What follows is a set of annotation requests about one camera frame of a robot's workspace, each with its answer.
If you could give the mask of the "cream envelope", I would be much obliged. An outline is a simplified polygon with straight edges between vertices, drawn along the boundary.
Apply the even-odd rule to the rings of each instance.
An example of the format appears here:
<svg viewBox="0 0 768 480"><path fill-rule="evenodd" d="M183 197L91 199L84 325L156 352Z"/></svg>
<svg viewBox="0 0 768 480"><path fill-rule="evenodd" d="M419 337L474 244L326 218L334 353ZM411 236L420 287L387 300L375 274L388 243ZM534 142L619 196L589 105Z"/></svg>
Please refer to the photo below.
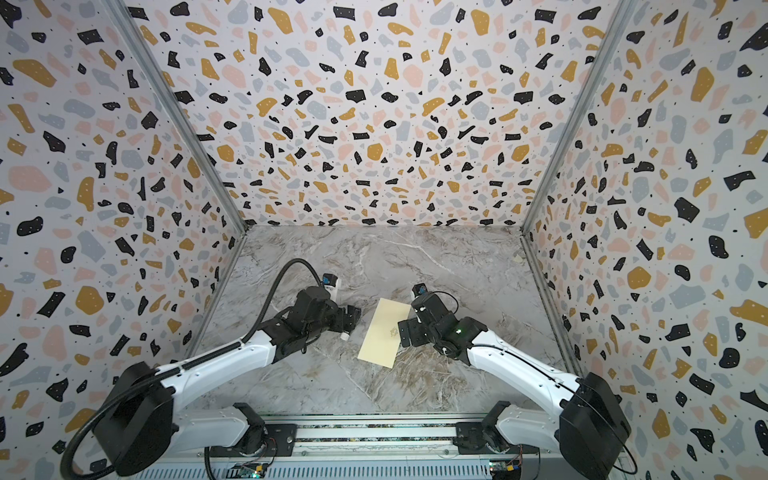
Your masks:
<svg viewBox="0 0 768 480"><path fill-rule="evenodd" d="M398 324L409 317L409 304L380 299L357 358L391 369L400 348Z"/></svg>

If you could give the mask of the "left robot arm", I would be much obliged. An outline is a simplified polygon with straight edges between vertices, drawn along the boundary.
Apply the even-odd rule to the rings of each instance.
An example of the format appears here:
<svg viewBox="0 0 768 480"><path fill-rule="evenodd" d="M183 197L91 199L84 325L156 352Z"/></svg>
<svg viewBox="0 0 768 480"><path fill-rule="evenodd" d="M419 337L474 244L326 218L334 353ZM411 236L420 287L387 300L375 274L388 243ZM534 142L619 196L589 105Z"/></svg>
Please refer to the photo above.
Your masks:
<svg viewBox="0 0 768 480"><path fill-rule="evenodd" d="M204 447L231 448L242 456L263 452L268 430L248 404L213 412L192 411L190 404L245 373L304 351L325 331L348 337L360 317L359 308L340 306L325 288L311 286L247 341L235 340L178 364L130 366L113 386L106 413L93 430L113 471L131 476L166 453Z"/></svg>

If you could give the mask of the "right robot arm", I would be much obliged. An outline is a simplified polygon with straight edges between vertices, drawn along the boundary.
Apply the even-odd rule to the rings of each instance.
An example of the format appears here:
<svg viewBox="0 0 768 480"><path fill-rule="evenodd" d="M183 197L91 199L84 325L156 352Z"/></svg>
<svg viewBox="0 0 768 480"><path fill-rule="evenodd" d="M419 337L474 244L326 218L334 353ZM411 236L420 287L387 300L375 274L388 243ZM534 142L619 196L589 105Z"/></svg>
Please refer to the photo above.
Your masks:
<svg viewBox="0 0 768 480"><path fill-rule="evenodd" d="M620 398L599 375L584 377L547 365L505 342L472 317L458 318L437 291L412 289L414 315L398 324L404 347L432 346L438 354L489 373L542 409L524 412L499 401L479 422L456 426L462 455L557 450L586 479L606 479L617 469L631 434Z"/></svg>

